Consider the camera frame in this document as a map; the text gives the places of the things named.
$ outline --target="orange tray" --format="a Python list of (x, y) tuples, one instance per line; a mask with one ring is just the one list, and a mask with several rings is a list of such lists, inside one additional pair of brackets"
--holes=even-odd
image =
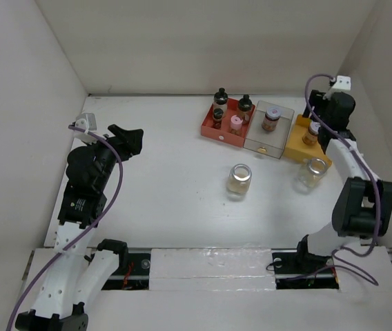
[(221, 141), (222, 143), (228, 143), (237, 147), (244, 147), (246, 133), (250, 127), (250, 122), (253, 118), (256, 107), (253, 105), (253, 109), (250, 113), (250, 122), (242, 126), (242, 134), (237, 136), (236, 134), (230, 133), (230, 119), (233, 115), (237, 114), (238, 103), (238, 100), (228, 99), (226, 115), (224, 119), (222, 119), (222, 125), (220, 129), (213, 128), (213, 104), (211, 104), (210, 110), (208, 111), (208, 114), (205, 116), (205, 119), (201, 125), (201, 135), (217, 141)]

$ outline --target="cable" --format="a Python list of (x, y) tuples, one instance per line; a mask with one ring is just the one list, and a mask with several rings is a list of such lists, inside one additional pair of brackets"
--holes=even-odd
[[(75, 126), (69, 126), (69, 129), (74, 130), (74, 131), (80, 131), (80, 132), (85, 132), (84, 129), (77, 128)], [(86, 234), (88, 234), (93, 228), (97, 226), (97, 224), (103, 219), (103, 217), (107, 214), (109, 209), (112, 208), (112, 205), (115, 203), (116, 198), (118, 197), (119, 191), (121, 190), (122, 186), (122, 175), (123, 175), (123, 168), (122, 168), (122, 160), (121, 157), (119, 157), (118, 152), (102, 137), (96, 135), (93, 132), (87, 132), (88, 135), (92, 136), (96, 140), (98, 140), (100, 143), (104, 144), (115, 156), (116, 160), (119, 166), (119, 180), (118, 180), (118, 185), (116, 187), (115, 193), (108, 203), (107, 207), (103, 210), (101, 215), (97, 217), (89, 226), (86, 228), (83, 232), (81, 232), (75, 239), (73, 239), (68, 245), (66, 245), (63, 250), (66, 251), (69, 248), (71, 248), (74, 244), (76, 244), (78, 241), (80, 241)], [(47, 262), (47, 264), (42, 267), (42, 269), (38, 272), (38, 274), (34, 277), (34, 279), (29, 283), (28, 287), (23, 291), (23, 294), (19, 297), (17, 303), (15, 304), (14, 309), (12, 310), (12, 313), (10, 314), (9, 322), (6, 327), (6, 331), (12, 331), (12, 326), (14, 323), (15, 316), (18, 313), (18, 309), (20, 305), (23, 303), (24, 299), (27, 297), (29, 294), (30, 290), (32, 287), (35, 285), (35, 283), (38, 281), (38, 279), (41, 278), (41, 276), (44, 274), (45, 271), (62, 255), (62, 253), (56, 253), (56, 255)]]
[[(378, 240), (378, 232), (380, 230), (380, 225), (381, 225), (381, 219), (380, 219), (380, 215), (381, 215), (381, 206), (380, 206), (380, 191), (378, 190), (377, 187), (377, 182), (373, 176), (373, 174), (371, 173), (371, 171), (368, 169), (368, 167), (366, 166), (366, 164), (363, 162), (363, 160), (358, 156), (358, 154), (351, 148), (351, 145), (348, 141), (346, 141), (346, 139), (344, 137), (342, 137), (338, 132), (334, 131), (333, 129), (331, 129), (325, 122), (323, 122), (323, 120), (321, 120), (316, 113), (313, 110), (313, 107), (311, 107), (311, 104), (309, 103), (309, 97), (308, 97), (308, 92), (309, 92), (309, 86), (310, 83), (312, 82), (312, 80), (314, 80), (315, 78), (318, 77), (326, 77), (329, 79), (334, 78), (333, 76), (331, 76), (330, 74), (314, 74), (313, 76), (311, 76), (308, 81), (306, 81), (305, 84), (305, 91), (304, 91), (304, 96), (305, 96), (305, 102), (306, 102), (306, 107), (308, 108), (308, 110), (310, 111), (310, 113), (313, 115), (314, 119), (320, 123), (320, 125), (327, 130), (328, 132), (330, 132), (334, 137), (336, 137), (341, 143), (343, 143), (343, 145), (348, 148), (350, 150), (350, 153), (353, 155), (355, 161), (359, 164), (359, 166), (366, 172), (366, 174), (368, 175), (369, 179), (371, 180), (372, 184), (373, 184), (373, 189), (374, 189), (374, 196), (375, 196), (375, 226), (374, 226), (374, 232), (373, 232), (373, 238), (371, 243), (369, 244), (369, 248), (365, 253), (359, 253), (356, 252), (355, 250), (353, 250), (352, 248), (348, 248), (346, 246), (341, 246), (339, 250), (347, 250), (349, 252), (351, 252), (352, 254), (354, 254), (357, 257), (367, 257), (370, 255), (370, 253), (372, 253), (372, 251), (374, 250), (374, 247), (377, 243)], [(329, 269), (329, 268), (340, 268), (340, 269), (344, 269), (347, 270), (349, 272), (352, 272), (353, 274), (358, 275), (359, 277), (363, 278), (365, 281), (368, 281), (369, 283), (373, 284), (374, 286), (378, 286), (378, 282), (375, 280), (375, 278), (369, 274), (367, 271), (361, 269), (361, 267), (356, 266), (353, 263), (350, 263), (348, 261), (345, 261), (344, 259), (341, 259), (339, 257), (336, 257), (336, 253), (339, 250), (334, 250), (331, 253), (331, 256), (337, 260), (340, 261), (342, 263), (345, 263), (349, 266), (351, 266), (352, 268), (355, 268), (357, 270), (359, 270), (360, 272), (362, 272), (363, 274), (365, 274), (366, 276), (364, 276), (363, 274), (360, 274), (359, 272), (355, 271), (354, 269), (351, 269), (349, 267), (346, 267), (345, 265), (326, 265), (323, 268), (320, 268), (319, 270), (316, 270), (310, 274), (303, 274), (297, 277), (292, 277), (292, 278), (287, 278), (287, 281), (295, 281), (298, 279), (303, 279), (303, 278), (307, 278), (313, 275), (317, 275), (319, 272)]]

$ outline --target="jar containing brown contents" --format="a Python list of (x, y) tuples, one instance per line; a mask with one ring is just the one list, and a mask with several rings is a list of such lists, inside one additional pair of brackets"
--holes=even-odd
[(315, 143), (317, 143), (319, 129), (320, 124), (318, 122), (311, 122), (308, 127), (308, 131), (306, 131), (305, 135), (302, 137), (303, 142), (309, 146), (313, 146)]
[(253, 103), (250, 100), (250, 96), (244, 94), (244, 97), (240, 99), (237, 104), (237, 116), (244, 121), (244, 124), (247, 124), (250, 121), (251, 110), (253, 110)]
[(213, 128), (220, 129), (222, 126), (222, 118), (224, 117), (224, 111), (221, 108), (213, 110)]
[(228, 107), (228, 94), (225, 93), (224, 88), (220, 88), (213, 98), (213, 109), (221, 108), (224, 111), (224, 117)]
[(242, 134), (242, 122), (237, 115), (233, 115), (230, 120), (230, 133), (240, 136)]
[(282, 111), (278, 107), (270, 107), (266, 110), (262, 127), (266, 131), (276, 130), (277, 122), (279, 121)]

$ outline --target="yellow box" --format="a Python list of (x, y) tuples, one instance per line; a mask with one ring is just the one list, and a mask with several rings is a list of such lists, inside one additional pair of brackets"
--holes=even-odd
[(302, 140), (302, 137), (308, 130), (310, 122), (310, 119), (306, 119), (302, 115), (297, 116), (295, 125), (291, 130), (290, 137), (285, 146), (284, 157), (288, 157), (289, 159), (293, 159), (300, 163), (305, 159), (309, 160), (313, 157), (317, 157), (318, 159), (327, 162), (328, 166), (331, 167), (333, 162), (323, 153), (319, 143), (308, 146)]

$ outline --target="glass jar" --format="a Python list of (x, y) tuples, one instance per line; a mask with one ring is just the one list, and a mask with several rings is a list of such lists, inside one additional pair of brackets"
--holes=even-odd
[(224, 117), (224, 111), (221, 108), (213, 110), (213, 128), (220, 129), (222, 126), (222, 118)]
[(244, 121), (244, 124), (250, 121), (251, 110), (253, 110), (253, 103), (250, 100), (250, 96), (244, 94), (244, 97), (237, 103), (237, 116)]
[(270, 132), (276, 130), (276, 125), (281, 115), (282, 111), (278, 107), (268, 108), (262, 122), (263, 129)]
[(326, 174), (328, 164), (322, 159), (313, 157), (302, 165), (297, 174), (297, 179), (305, 186), (314, 188), (320, 179)]
[(308, 127), (308, 131), (302, 137), (303, 142), (306, 145), (313, 146), (317, 143), (317, 138), (319, 137), (320, 124), (318, 122), (311, 122)]
[(218, 92), (216, 92), (215, 97), (213, 99), (213, 109), (220, 108), (224, 111), (224, 117), (226, 115), (226, 110), (228, 107), (228, 94), (225, 93), (224, 88), (220, 88)]
[(237, 115), (231, 117), (230, 133), (236, 134), (237, 136), (242, 134), (242, 120)]
[(251, 169), (245, 164), (237, 164), (231, 168), (226, 187), (236, 194), (248, 192), (251, 183)]

